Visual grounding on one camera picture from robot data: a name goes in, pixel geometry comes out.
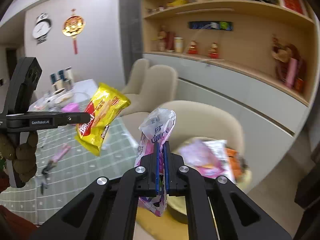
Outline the left gloved hand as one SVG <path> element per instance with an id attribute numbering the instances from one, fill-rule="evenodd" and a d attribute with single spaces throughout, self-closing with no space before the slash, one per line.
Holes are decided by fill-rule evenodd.
<path id="1" fill-rule="evenodd" d="M 35 152 L 38 134 L 30 132 L 25 143 L 14 146 L 7 135 L 1 134 L 1 156 L 11 160 L 14 170 L 22 182 L 27 183 L 37 171 Z"/>

